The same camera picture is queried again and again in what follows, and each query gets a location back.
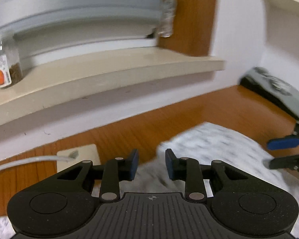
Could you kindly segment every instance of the spice jar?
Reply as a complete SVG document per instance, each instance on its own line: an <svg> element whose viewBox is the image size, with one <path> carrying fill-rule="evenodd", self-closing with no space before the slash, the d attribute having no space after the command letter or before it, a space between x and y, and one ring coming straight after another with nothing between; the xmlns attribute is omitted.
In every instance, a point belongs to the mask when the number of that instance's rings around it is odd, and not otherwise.
<svg viewBox="0 0 299 239"><path fill-rule="evenodd" d="M13 34L0 36L0 88L12 86L22 80L19 52Z"/></svg>

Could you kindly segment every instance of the wall socket plate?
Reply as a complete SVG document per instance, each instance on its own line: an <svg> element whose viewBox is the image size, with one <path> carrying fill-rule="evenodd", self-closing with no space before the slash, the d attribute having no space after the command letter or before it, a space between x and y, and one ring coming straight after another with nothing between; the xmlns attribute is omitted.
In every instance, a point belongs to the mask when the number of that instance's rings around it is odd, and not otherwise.
<svg viewBox="0 0 299 239"><path fill-rule="evenodd" d="M56 155L69 157L74 151L78 152L78 156L73 161L70 161L70 162L57 161L56 162L56 168L57 168L58 172L66 169L72 165L75 165L81 161L84 161L84 160L92 161L93 165L101 164L100 157L97 153L96 145L94 145L94 144L82 146L82 147L75 147L75 148L71 148L71 149L67 149L67 150L62 150L62 151L57 152Z"/></svg>

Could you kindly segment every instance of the orange fruit on label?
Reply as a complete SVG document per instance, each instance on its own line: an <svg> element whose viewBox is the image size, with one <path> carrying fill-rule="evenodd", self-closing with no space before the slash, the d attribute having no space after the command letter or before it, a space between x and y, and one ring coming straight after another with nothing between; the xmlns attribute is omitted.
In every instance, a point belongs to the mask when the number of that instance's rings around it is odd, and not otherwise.
<svg viewBox="0 0 299 239"><path fill-rule="evenodd" d="M0 70L0 85L4 84L4 74L3 71Z"/></svg>

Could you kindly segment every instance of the black robotic gripper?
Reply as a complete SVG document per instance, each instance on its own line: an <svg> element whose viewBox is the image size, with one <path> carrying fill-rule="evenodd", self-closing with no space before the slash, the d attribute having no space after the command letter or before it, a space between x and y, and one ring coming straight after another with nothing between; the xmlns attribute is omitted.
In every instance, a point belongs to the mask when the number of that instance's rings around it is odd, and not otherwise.
<svg viewBox="0 0 299 239"><path fill-rule="evenodd" d="M137 150L105 165L82 161L11 198L14 239L294 238L299 207L288 192L220 160L201 165L171 149L165 160L169 178L185 182L184 196L127 192L121 198L119 182L134 179ZM102 180L99 198L91 196L95 180Z"/></svg>

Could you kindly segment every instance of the brown spice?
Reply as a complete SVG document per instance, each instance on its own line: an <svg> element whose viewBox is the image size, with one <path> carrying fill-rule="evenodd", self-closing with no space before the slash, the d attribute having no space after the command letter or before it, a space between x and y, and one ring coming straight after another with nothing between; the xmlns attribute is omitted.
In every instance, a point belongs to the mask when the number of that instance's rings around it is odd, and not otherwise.
<svg viewBox="0 0 299 239"><path fill-rule="evenodd" d="M11 85L14 85L22 80L22 70L19 63L12 65L9 69L10 77L11 77Z"/></svg>

